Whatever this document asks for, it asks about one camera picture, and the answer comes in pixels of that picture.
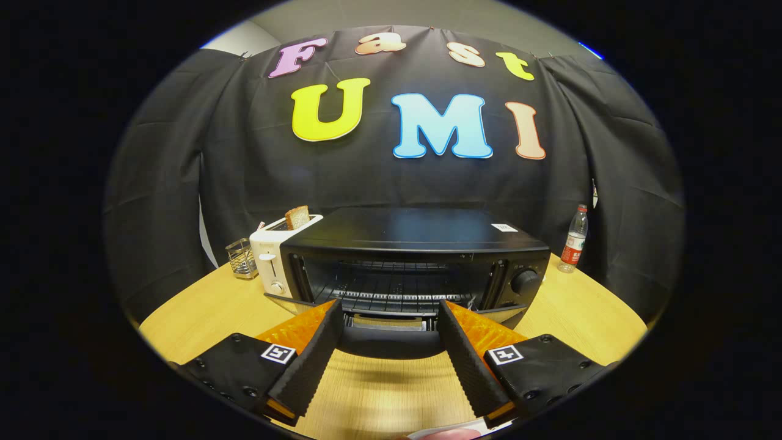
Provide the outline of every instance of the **water bottle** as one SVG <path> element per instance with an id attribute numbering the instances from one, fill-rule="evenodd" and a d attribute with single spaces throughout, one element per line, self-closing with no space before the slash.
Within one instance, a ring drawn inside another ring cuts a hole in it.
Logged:
<path id="1" fill-rule="evenodd" d="M 562 250 L 562 258 L 559 262 L 559 270 L 565 273 L 571 273 L 576 270 L 576 264 L 581 258 L 581 251 L 584 248 L 584 240 L 587 239 L 587 206 L 580 204 L 576 215 L 570 222 L 568 230 L 568 240 L 565 242 L 565 249 Z"/>

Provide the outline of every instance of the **letter m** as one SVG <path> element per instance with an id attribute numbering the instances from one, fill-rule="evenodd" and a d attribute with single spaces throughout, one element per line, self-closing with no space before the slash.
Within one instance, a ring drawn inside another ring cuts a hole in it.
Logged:
<path id="1" fill-rule="evenodd" d="M 451 99 L 444 114 L 420 93 L 404 93 L 394 96 L 391 102 L 399 107 L 400 143 L 394 147 L 393 155 L 402 159 L 422 157 L 426 147 L 418 141 L 421 129 L 432 150 L 442 156 L 448 141 L 457 132 L 457 142 L 451 151 L 458 157 L 486 159 L 492 149 L 486 144 L 481 119 L 483 98 L 474 95 L 456 95 Z"/>

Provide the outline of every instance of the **white label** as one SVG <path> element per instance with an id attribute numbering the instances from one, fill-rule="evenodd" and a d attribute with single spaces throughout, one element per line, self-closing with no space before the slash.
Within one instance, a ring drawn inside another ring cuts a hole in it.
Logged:
<path id="1" fill-rule="evenodd" d="M 565 246 L 577 251 L 582 251 L 585 239 L 586 238 L 582 234 L 568 234 L 568 241 L 565 243 Z"/>
<path id="2" fill-rule="evenodd" d="M 285 365 L 288 363 L 288 360 L 291 359 L 291 356 L 293 356 L 293 353 L 295 352 L 296 350 L 293 348 L 279 344 L 272 344 L 269 345 L 269 348 L 267 348 L 260 357 Z"/>
<path id="3" fill-rule="evenodd" d="M 503 225 L 501 223 L 492 223 L 491 225 L 494 226 L 495 228 L 499 229 L 500 231 L 504 232 L 504 233 L 517 233 L 518 232 L 516 229 L 513 229 L 512 227 L 510 227 L 508 225 Z"/>
<path id="4" fill-rule="evenodd" d="M 506 345 L 505 347 L 489 350 L 489 355 L 494 359 L 494 362 L 497 365 L 524 359 L 524 356 L 522 356 L 513 345 Z"/>

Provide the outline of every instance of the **metal utensil holder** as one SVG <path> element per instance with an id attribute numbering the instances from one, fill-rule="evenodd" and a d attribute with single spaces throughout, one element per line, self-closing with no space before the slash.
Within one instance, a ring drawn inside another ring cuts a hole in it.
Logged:
<path id="1" fill-rule="evenodd" d="M 236 240 L 227 245 L 225 250 L 228 252 L 228 261 L 231 263 L 231 270 L 236 278 L 251 280 L 258 275 L 253 249 L 250 248 L 248 239 Z"/>

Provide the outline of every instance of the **pink letter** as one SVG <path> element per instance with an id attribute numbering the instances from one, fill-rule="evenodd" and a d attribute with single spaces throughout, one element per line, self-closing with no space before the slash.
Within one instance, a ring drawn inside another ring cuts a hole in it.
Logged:
<path id="1" fill-rule="evenodd" d="M 312 46 L 323 47 L 328 44 L 328 40 L 325 38 L 318 38 L 317 40 L 305 41 L 298 45 L 292 45 L 280 49 L 280 60 L 277 62 L 277 68 L 269 74 L 269 78 L 275 78 L 280 75 L 290 74 L 292 72 L 301 69 L 301 66 L 296 61 L 301 58 L 302 61 L 307 61 L 315 54 L 315 48 Z"/>

